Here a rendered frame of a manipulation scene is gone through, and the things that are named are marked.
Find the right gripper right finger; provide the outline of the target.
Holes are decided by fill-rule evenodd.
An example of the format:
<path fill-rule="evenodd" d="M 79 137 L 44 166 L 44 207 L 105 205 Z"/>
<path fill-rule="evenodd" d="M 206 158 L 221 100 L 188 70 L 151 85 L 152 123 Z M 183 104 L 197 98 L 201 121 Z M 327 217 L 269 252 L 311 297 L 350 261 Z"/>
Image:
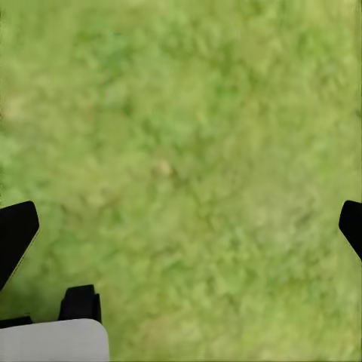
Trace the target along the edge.
<path fill-rule="evenodd" d="M 344 203 L 339 228 L 362 259 L 362 203 L 349 200 Z"/>

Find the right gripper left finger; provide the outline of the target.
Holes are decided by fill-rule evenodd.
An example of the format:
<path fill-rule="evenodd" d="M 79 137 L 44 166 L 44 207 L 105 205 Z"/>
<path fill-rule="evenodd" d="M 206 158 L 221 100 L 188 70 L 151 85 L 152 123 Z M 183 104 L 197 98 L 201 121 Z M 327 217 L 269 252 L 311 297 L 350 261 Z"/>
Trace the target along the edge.
<path fill-rule="evenodd" d="M 38 214 L 33 201 L 0 209 L 0 290 L 38 230 Z"/>

